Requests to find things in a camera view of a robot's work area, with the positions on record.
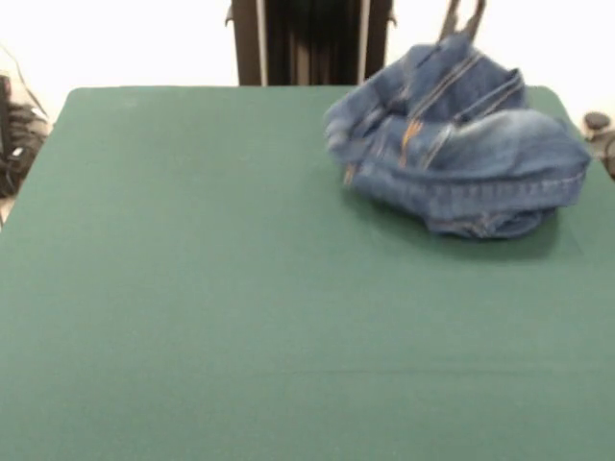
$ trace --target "green felt surface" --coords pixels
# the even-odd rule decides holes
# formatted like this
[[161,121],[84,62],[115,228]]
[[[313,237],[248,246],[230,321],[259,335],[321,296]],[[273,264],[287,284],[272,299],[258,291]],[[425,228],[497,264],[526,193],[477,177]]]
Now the green felt surface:
[[603,169],[434,237],[342,190],[343,91],[71,94],[0,236],[0,460],[613,459]]

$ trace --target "orange stitching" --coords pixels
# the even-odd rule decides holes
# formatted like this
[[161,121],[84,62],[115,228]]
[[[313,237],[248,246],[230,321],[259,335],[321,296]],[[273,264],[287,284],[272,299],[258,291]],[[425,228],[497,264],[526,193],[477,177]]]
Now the orange stitching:
[[357,167],[355,165],[349,165],[346,167],[346,174],[344,175],[344,185],[350,185],[355,176]]
[[423,128],[423,122],[418,120],[412,120],[407,126],[406,132],[404,133],[404,139],[402,140],[402,155],[400,156],[400,166],[406,166],[406,145],[410,141],[410,139],[416,136],[421,129]]

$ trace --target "blue denim jeans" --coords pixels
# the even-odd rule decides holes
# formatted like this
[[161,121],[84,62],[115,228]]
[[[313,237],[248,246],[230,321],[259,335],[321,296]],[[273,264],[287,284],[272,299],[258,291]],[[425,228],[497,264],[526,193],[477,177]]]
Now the blue denim jeans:
[[529,108],[521,73],[464,33],[412,47],[325,122],[350,187],[469,238],[533,231],[577,200],[591,160],[563,121]]

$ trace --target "black object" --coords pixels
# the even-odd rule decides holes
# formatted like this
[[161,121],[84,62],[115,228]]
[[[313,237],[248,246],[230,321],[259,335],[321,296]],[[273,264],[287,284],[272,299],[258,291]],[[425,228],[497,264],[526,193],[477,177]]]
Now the black object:
[[11,96],[11,81],[0,76],[0,156],[12,152],[11,122],[9,119],[9,97]]
[[11,81],[0,76],[0,198],[17,194],[47,138],[48,128],[39,108],[14,104],[10,97]]
[[611,136],[606,141],[603,164],[610,177],[615,180],[615,136]]
[[605,129],[611,123],[611,119],[608,115],[601,112],[586,113],[584,120],[587,128],[596,132]]
[[[361,0],[262,0],[268,85],[355,85],[359,78]],[[384,66],[392,0],[369,2],[363,78]],[[233,0],[240,85],[261,85],[257,0]]]
[[585,140],[593,141],[597,134],[608,128],[611,119],[601,112],[588,112],[583,117],[583,122],[586,130]]
[[[477,34],[477,30],[479,29],[480,20],[482,19],[482,14],[484,13],[486,4],[487,4],[486,0],[477,1],[477,7],[474,10],[474,14],[468,20],[467,24],[463,28],[463,31],[468,33],[471,40],[474,40],[474,37]],[[444,24],[442,25],[442,32],[440,33],[440,39],[444,38],[445,36],[449,36],[453,32],[456,32],[455,27],[458,21],[458,16],[457,16],[458,9],[459,9],[459,0],[451,0],[451,3],[449,4],[449,9],[446,13],[446,17],[444,18]]]

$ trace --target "white wall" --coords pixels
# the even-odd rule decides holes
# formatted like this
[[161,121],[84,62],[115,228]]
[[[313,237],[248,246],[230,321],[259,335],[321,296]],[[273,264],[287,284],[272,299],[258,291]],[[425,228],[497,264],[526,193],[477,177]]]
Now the white wall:
[[[590,109],[615,116],[611,30],[604,0],[487,0],[477,45],[533,85],[555,89],[574,119]],[[68,91],[90,85],[236,85],[230,0],[13,0],[2,7],[0,41],[19,58],[52,116]],[[387,60],[438,37],[448,0],[397,0]],[[462,16],[474,8],[461,1]],[[589,43],[600,42],[602,47]]]

